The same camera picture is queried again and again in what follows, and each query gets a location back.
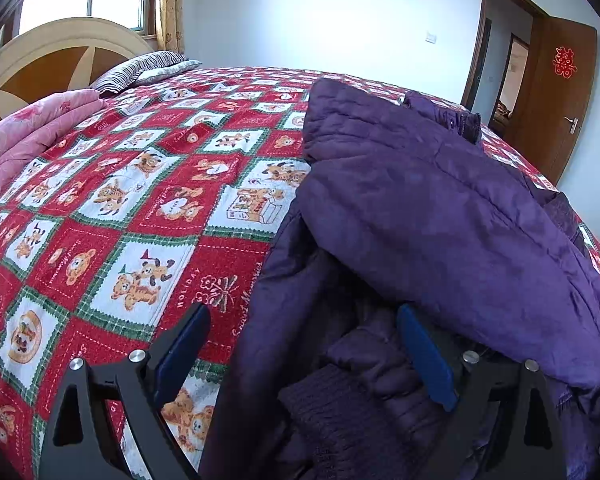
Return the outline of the yellow floral curtain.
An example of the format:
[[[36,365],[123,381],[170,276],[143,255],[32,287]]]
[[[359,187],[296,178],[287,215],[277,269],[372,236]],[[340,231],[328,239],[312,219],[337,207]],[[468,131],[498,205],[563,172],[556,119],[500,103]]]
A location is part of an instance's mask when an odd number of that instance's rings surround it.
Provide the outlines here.
[[[183,0],[157,0],[156,29],[160,50],[185,52]]]

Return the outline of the cream and wood headboard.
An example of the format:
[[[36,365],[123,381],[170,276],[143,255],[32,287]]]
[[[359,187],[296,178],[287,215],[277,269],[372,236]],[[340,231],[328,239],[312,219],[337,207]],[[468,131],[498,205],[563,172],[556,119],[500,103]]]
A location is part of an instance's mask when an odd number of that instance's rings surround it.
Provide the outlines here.
[[[24,32],[0,49],[0,120],[50,94],[84,89],[151,50],[139,34],[103,18],[62,18]]]

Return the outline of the red patchwork bear quilt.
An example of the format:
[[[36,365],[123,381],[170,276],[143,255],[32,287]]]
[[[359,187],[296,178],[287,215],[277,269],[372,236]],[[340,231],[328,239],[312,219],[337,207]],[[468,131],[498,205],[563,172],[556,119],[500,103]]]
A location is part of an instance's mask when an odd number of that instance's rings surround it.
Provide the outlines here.
[[[565,196],[477,114],[393,84],[212,68],[103,100],[0,193],[0,478],[41,479],[46,426],[73,359],[96,366],[146,350],[200,302],[207,341],[161,416],[205,479],[202,453],[253,286],[310,171],[304,118],[323,78],[416,110]],[[600,245],[569,209],[600,272]],[[153,479],[122,404],[107,410],[130,479]]]

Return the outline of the striped grey pillow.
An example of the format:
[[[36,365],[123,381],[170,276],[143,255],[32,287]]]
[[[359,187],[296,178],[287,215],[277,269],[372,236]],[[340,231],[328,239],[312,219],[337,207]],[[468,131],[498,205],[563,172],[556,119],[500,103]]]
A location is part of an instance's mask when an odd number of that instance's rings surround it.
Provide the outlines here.
[[[90,84],[101,96],[119,94],[134,86],[154,84],[201,66],[194,58],[172,51],[154,51],[120,63]]]

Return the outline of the pink folded blanket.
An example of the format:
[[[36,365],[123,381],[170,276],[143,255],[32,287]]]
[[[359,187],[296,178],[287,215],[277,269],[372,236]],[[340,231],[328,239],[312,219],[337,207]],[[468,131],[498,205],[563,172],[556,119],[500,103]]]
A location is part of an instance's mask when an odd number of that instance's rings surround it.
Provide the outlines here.
[[[0,193],[29,162],[104,105],[96,90],[69,90],[46,96],[2,119]]]

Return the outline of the brown wooden door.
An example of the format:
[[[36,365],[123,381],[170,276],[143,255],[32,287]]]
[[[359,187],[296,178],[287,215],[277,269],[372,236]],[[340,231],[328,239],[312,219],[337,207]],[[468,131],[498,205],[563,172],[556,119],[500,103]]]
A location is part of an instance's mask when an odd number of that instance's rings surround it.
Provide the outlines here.
[[[578,71],[570,79],[554,73],[552,61],[560,46],[574,51]],[[554,184],[566,169],[583,126],[596,61],[595,28],[552,16],[534,19],[526,69],[504,139]],[[579,119],[573,136],[565,116]]]

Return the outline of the purple puffer jacket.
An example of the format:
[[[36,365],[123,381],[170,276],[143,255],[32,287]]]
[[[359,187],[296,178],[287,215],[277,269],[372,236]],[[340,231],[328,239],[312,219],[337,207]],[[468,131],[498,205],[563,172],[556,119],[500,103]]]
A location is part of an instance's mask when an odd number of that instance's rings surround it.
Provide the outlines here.
[[[600,477],[600,272],[565,196],[416,110],[323,78],[310,171],[216,400],[206,479],[411,479],[449,416],[405,354],[410,306],[545,375],[569,479]]]

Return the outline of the red double happiness sticker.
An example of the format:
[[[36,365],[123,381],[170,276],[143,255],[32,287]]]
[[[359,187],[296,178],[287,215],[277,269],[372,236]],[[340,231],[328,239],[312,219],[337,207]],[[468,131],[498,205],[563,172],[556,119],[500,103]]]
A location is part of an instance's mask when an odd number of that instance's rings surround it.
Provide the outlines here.
[[[577,65],[574,64],[574,51],[564,46],[555,49],[552,65],[554,73],[565,79],[570,79],[578,71]]]

